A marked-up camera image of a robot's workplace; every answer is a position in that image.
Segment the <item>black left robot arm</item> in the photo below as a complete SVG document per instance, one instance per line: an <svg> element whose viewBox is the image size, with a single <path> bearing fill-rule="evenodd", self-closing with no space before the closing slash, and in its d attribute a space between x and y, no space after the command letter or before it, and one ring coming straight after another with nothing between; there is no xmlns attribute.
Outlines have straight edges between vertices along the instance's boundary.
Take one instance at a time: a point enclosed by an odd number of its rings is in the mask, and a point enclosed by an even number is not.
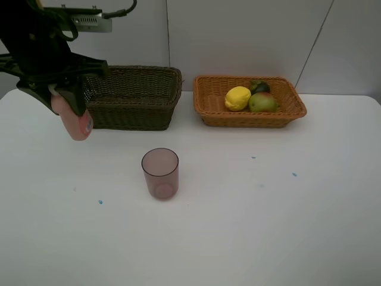
<svg viewBox="0 0 381 286"><path fill-rule="evenodd" d="M78 31L65 8L42 8L37 1L1 1L1 71L19 79L17 88L52 108L52 86L81 116L86 110L84 79L103 76L108 65L71 52Z"/></svg>

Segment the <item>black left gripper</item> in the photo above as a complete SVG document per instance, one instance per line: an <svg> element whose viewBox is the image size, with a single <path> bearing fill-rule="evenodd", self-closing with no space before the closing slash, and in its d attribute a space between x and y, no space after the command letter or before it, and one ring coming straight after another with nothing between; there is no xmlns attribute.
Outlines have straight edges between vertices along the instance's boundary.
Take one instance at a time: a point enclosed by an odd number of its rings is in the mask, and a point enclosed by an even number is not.
<svg viewBox="0 0 381 286"><path fill-rule="evenodd" d="M105 60L73 53L69 42L79 31L70 18L62 17L69 31L62 30L58 17L2 17L1 42L8 50L1 55L1 72L20 79L17 89L38 100L56 116L49 83L66 100L74 113L86 111L82 76L102 76Z"/></svg>

